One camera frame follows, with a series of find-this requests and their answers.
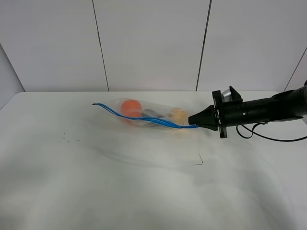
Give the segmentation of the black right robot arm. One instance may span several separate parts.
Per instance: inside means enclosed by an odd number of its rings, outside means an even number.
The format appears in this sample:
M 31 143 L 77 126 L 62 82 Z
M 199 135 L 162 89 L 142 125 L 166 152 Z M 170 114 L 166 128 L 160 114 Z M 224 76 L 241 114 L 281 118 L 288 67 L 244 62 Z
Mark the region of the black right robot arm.
M 241 95 L 230 86 L 228 90 L 213 91 L 213 105 L 188 118 L 190 125 L 219 131 L 220 138 L 227 137 L 227 128 L 242 126 L 252 135 L 278 142 L 295 142 L 306 137 L 280 140 L 254 132 L 259 125 L 302 119 L 307 114 L 307 85 L 296 90 L 278 93 L 269 98 L 243 101 Z

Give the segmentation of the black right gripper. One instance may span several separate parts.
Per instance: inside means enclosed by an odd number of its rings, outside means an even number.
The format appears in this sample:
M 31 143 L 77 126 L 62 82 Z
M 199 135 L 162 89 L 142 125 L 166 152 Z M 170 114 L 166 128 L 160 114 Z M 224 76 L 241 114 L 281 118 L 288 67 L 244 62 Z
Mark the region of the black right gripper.
M 203 111 L 191 115 L 188 120 L 189 124 L 193 124 L 196 127 L 212 131 L 219 129 L 220 138 L 227 138 L 227 127 L 235 125 L 235 115 L 241 112 L 242 101 L 223 102 L 221 93 L 221 91 L 213 91 L 214 105 L 210 105 Z

